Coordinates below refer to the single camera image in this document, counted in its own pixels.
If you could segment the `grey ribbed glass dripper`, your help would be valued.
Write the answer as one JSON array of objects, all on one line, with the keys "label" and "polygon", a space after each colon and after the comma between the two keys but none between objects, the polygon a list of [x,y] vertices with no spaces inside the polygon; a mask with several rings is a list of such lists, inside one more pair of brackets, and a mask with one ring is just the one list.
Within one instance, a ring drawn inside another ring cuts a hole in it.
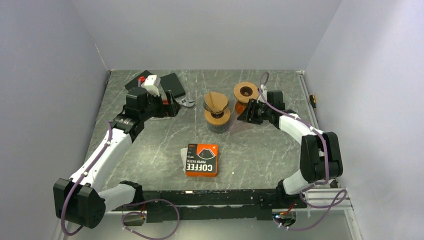
[{"label": "grey ribbed glass dripper", "polygon": [[215,108],[210,107],[206,103],[206,101],[204,101],[203,102],[203,108],[205,109],[206,112],[209,112],[210,115],[213,118],[219,119],[219,118],[221,118],[224,115],[224,111],[228,108],[228,103],[225,106],[221,107],[221,108],[215,109]]}]

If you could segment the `brown paper coffee filter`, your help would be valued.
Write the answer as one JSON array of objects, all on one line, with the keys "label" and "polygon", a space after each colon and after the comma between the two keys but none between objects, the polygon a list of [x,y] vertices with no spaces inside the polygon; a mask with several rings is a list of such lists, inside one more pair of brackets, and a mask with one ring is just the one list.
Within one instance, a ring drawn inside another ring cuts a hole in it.
[{"label": "brown paper coffee filter", "polygon": [[213,109],[222,108],[226,104],[229,104],[228,98],[226,95],[220,92],[208,92],[204,95],[204,101]]}]

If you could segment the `orange coffee filter box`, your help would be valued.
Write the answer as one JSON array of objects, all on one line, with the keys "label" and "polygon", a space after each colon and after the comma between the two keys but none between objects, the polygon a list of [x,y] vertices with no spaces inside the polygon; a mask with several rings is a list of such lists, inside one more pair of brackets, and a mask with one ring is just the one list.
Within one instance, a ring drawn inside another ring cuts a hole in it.
[{"label": "orange coffee filter box", "polygon": [[180,150],[183,171],[188,177],[218,175],[219,146],[217,144],[189,143]]}]

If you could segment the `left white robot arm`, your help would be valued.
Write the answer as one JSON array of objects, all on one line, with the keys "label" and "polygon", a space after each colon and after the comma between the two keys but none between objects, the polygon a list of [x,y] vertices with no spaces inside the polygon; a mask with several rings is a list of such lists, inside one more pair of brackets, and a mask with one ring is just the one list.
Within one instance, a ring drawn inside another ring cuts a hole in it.
[{"label": "left white robot arm", "polygon": [[93,229],[111,210],[121,206],[137,210],[143,205],[143,187],[138,183],[124,180],[113,188],[101,188],[117,160],[144,130],[146,121],[178,115],[181,106],[171,90],[165,91],[166,99],[162,98],[160,82],[157,75],[148,75],[129,89],[125,105],[108,122],[107,133],[96,150],[69,178],[59,178],[54,184],[55,213],[65,235],[75,235],[67,230],[68,223]]}]

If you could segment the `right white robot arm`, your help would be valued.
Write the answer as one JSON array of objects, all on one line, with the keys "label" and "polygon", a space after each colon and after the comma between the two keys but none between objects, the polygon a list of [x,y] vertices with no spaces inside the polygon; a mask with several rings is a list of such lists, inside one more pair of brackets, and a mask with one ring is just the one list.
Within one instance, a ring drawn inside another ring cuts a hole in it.
[{"label": "right white robot arm", "polygon": [[265,100],[250,99],[237,119],[255,125],[268,121],[300,144],[298,170],[278,184],[281,190],[275,194],[275,200],[280,207],[289,207],[295,201],[295,194],[302,190],[314,184],[326,184],[343,174],[338,136],[313,127],[295,111],[286,109],[282,91],[267,92]]}]

